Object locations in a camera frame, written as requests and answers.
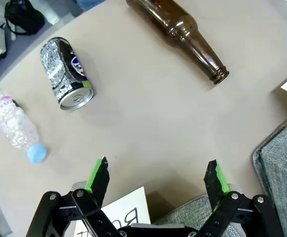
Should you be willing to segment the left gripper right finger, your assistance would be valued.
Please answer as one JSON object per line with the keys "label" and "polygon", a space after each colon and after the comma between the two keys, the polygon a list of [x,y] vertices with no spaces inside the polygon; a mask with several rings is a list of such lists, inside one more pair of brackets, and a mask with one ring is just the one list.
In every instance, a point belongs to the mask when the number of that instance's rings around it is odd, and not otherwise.
{"label": "left gripper right finger", "polygon": [[219,163],[208,163],[204,176],[212,214],[196,233],[197,237],[220,237],[230,223],[241,225],[248,237],[283,237],[277,213],[266,195],[249,199],[230,190]]}

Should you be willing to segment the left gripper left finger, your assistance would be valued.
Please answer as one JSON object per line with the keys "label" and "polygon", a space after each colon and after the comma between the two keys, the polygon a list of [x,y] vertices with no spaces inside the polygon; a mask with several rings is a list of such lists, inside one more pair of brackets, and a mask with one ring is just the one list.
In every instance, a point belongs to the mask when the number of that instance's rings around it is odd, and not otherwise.
{"label": "left gripper left finger", "polygon": [[63,237],[72,221],[82,221],[94,237],[119,237],[120,232],[101,210],[109,183],[108,161],[97,160],[84,188],[62,196],[48,191],[42,196],[26,236]]}

